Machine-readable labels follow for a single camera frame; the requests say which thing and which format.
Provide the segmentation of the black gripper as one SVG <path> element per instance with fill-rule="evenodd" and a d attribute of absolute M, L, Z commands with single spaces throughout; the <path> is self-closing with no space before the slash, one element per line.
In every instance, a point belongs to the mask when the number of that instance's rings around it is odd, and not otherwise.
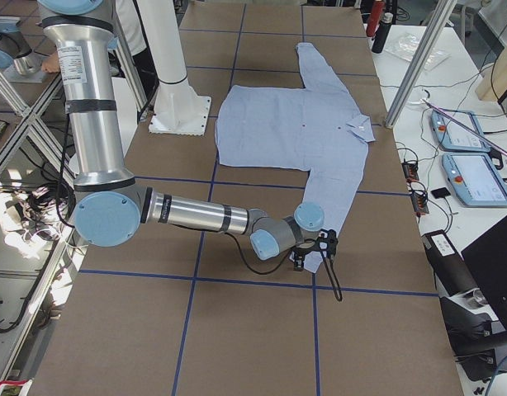
<path fill-rule="evenodd" d="M 291 260 L 294 261 L 295 271 L 304 270 L 304 260 L 309 253 L 310 253 L 309 243 L 303 243 L 291 249 Z"/>

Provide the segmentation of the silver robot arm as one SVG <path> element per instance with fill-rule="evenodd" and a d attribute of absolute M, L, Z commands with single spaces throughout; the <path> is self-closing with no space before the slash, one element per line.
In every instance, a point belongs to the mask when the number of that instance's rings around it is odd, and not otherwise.
<path fill-rule="evenodd" d="M 0 23 L 0 69 L 13 66 L 19 75 L 30 76 L 40 71 L 41 64 L 17 25 Z"/>
<path fill-rule="evenodd" d="M 140 186 L 126 168 L 108 45 L 121 35 L 112 1 L 42 1 L 45 34 L 55 42 L 78 157 L 73 223 L 89 243 L 120 245 L 149 221 L 187 229 L 246 235 L 262 260 L 290 251 L 296 269 L 326 243 L 324 214 L 314 203 L 291 216 L 171 196 Z"/>

